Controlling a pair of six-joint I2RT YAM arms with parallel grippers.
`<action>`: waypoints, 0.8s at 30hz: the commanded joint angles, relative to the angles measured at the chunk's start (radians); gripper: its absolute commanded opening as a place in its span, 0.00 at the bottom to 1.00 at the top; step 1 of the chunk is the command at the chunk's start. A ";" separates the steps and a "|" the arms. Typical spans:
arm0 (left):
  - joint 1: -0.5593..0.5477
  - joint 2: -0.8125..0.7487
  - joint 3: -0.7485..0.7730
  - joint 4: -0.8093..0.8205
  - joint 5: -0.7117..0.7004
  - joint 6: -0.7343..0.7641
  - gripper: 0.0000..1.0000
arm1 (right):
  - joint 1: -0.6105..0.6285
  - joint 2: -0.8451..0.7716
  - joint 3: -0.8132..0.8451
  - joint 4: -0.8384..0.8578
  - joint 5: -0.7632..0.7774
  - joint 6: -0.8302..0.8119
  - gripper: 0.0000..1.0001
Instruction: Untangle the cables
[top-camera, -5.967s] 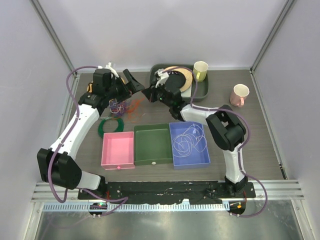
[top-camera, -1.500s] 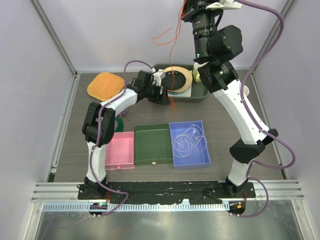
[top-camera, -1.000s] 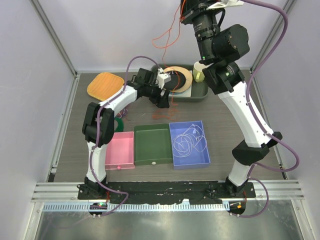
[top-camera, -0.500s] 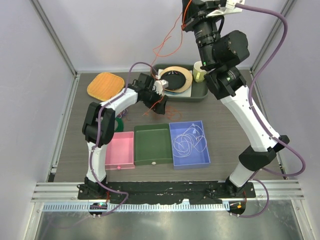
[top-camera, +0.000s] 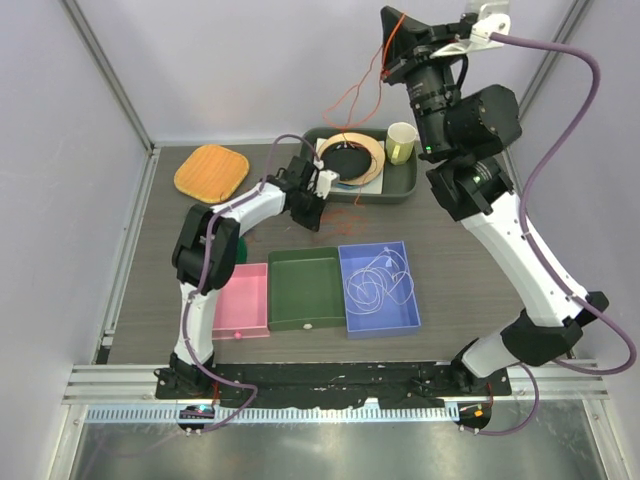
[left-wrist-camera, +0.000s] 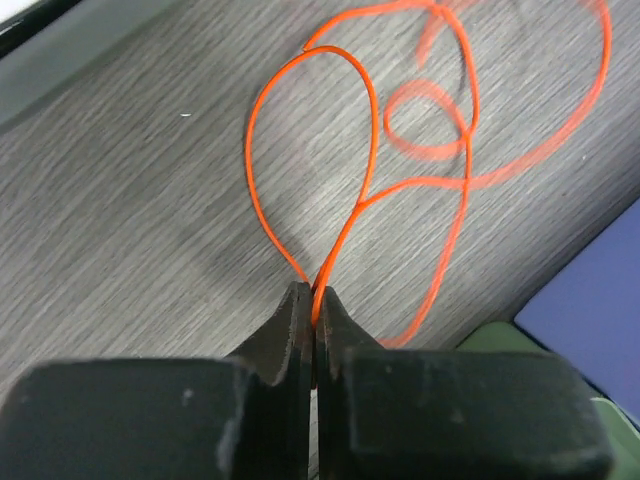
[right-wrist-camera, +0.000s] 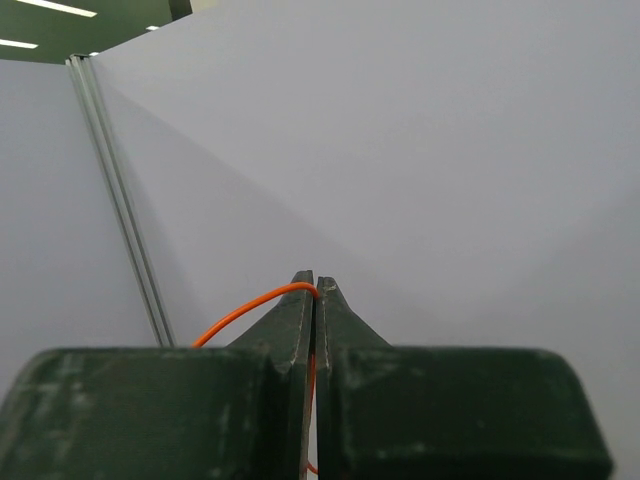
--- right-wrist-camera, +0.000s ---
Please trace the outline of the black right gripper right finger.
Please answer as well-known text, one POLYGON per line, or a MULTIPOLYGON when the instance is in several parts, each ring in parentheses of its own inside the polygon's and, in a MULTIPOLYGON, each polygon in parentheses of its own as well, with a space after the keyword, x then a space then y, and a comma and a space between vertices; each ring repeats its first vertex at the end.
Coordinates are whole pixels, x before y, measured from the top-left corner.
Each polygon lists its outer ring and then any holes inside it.
POLYGON ((394 346, 318 281, 323 479, 608 479, 583 386, 541 349, 394 346))

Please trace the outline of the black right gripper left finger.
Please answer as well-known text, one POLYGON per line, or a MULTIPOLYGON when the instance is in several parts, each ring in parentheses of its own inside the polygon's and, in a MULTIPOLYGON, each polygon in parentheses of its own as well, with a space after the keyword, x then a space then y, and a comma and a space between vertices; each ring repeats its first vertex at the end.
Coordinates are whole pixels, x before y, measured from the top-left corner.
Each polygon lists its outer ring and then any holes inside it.
POLYGON ((1 407, 5 479, 301 479, 311 271, 222 348, 53 349, 1 407))

